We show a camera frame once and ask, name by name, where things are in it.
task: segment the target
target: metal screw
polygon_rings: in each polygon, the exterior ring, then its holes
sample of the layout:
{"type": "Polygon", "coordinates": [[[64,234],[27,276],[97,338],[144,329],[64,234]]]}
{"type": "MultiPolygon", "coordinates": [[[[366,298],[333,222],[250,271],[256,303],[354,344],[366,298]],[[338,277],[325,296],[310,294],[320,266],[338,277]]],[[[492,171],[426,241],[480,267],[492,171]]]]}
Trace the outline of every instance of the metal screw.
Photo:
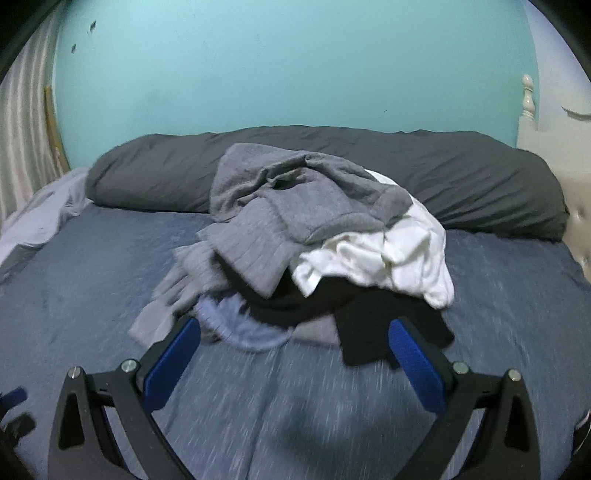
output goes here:
{"type": "Polygon", "coordinates": [[[467,366],[464,362],[453,362],[452,368],[453,371],[458,375],[465,375],[470,371],[470,367],[467,366]]]}
{"type": "Polygon", "coordinates": [[[509,370],[509,378],[513,380],[513,382],[518,382],[519,380],[521,380],[521,374],[519,373],[519,371],[515,370],[515,368],[512,368],[511,370],[509,370]]]}
{"type": "Polygon", "coordinates": [[[121,364],[121,370],[123,370],[126,374],[134,371],[136,368],[138,368],[138,363],[132,358],[121,364]]]}
{"type": "Polygon", "coordinates": [[[72,367],[68,370],[68,377],[71,379],[78,378],[82,373],[82,369],[80,367],[72,367]]]}

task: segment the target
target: white sheet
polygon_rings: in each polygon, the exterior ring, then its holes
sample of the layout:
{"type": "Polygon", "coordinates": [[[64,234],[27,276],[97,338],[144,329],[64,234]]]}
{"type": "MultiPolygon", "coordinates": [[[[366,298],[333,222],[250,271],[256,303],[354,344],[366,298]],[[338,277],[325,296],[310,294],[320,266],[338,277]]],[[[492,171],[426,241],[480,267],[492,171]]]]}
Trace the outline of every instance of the white sheet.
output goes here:
{"type": "MultiPolygon", "coordinates": [[[[368,170],[381,183],[396,183],[368,170]]],[[[345,232],[300,255],[292,278],[307,297],[324,276],[422,297],[434,308],[451,305],[452,279],[445,263],[445,229],[417,199],[390,230],[345,232]]]]}
{"type": "Polygon", "coordinates": [[[39,190],[27,204],[14,212],[0,229],[0,284],[32,253],[45,245],[70,218],[77,216],[90,200],[84,183],[88,168],[76,168],[39,190]]]}

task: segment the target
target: bedpost finial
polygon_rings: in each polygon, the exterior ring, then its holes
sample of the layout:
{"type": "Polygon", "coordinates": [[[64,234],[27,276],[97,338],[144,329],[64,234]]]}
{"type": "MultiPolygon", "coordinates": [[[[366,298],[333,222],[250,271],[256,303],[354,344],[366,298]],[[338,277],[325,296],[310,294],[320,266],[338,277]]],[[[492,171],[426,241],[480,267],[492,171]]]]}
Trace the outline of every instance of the bedpost finial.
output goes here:
{"type": "Polygon", "coordinates": [[[531,79],[529,75],[523,75],[522,81],[524,89],[531,90],[532,92],[534,91],[534,81],[531,79]]]}
{"type": "Polygon", "coordinates": [[[523,75],[523,112],[521,116],[534,119],[535,105],[534,105],[534,81],[529,75],[523,75]]]}

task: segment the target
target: light blue garment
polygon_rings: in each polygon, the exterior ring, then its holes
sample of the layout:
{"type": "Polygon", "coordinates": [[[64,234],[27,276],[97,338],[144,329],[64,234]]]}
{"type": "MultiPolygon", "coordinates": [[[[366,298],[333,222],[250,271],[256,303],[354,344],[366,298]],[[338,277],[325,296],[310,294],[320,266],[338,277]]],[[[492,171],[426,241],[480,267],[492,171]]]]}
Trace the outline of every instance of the light blue garment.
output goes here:
{"type": "Polygon", "coordinates": [[[203,295],[193,307],[193,314],[221,340],[247,352],[263,352],[281,346],[293,331],[252,318],[239,293],[228,293],[218,299],[203,295]]]}

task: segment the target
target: headboard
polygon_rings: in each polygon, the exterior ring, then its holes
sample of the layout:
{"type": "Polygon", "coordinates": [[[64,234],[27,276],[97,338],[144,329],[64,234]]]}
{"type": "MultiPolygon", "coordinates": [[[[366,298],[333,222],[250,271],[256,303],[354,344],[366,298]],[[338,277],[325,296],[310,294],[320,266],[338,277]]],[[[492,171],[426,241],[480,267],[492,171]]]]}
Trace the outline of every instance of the headboard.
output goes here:
{"type": "Polygon", "coordinates": [[[562,185],[570,212],[563,241],[591,281],[591,105],[563,100],[567,115],[540,131],[529,75],[524,75],[523,86],[517,148],[542,157],[562,185]]]}

